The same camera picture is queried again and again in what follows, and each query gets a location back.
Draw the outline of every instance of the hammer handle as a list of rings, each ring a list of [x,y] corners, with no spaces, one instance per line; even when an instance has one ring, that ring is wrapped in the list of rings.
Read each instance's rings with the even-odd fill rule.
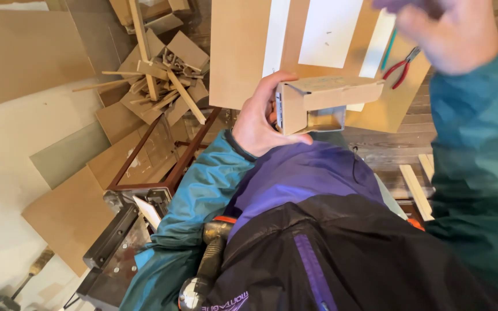
[[[214,282],[218,276],[220,265],[222,265],[222,252],[224,251],[225,242],[222,238],[217,237],[207,245],[197,277],[204,277]]]

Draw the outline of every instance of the hammer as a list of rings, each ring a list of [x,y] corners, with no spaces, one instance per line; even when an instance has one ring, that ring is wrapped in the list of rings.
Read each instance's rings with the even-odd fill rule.
[[[234,223],[236,223],[235,218],[218,216],[205,224],[203,241],[207,244],[207,248],[199,264],[197,275],[187,279],[180,290],[178,298],[180,310],[201,310],[218,278],[220,265],[222,265],[222,253]]]

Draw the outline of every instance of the pencil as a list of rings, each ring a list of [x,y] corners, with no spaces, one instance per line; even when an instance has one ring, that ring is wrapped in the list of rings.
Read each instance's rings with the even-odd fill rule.
[[[397,36],[397,28],[393,30],[393,35],[391,36],[391,41],[389,42],[389,46],[387,47],[386,57],[384,58],[384,62],[382,62],[382,71],[385,70],[387,59],[389,58],[389,54],[391,53],[391,48],[393,47],[393,42],[395,41],[395,36]]]

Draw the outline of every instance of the black wristband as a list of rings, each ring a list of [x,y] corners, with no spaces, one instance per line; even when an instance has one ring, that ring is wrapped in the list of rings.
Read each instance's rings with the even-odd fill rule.
[[[241,146],[239,146],[237,141],[233,138],[231,130],[224,131],[224,137],[226,138],[226,142],[228,142],[228,144],[232,146],[233,150],[244,159],[248,160],[249,162],[255,162],[257,160],[257,158],[255,158],[251,153],[245,151],[243,148],[241,148]]]

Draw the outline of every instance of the hammer head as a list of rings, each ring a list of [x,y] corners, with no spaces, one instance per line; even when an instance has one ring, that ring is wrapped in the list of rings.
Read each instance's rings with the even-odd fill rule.
[[[227,240],[234,223],[236,223],[235,218],[226,216],[215,217],[211,222],[205,224],[203,241],[205,244],[210,244],[217,237]]]

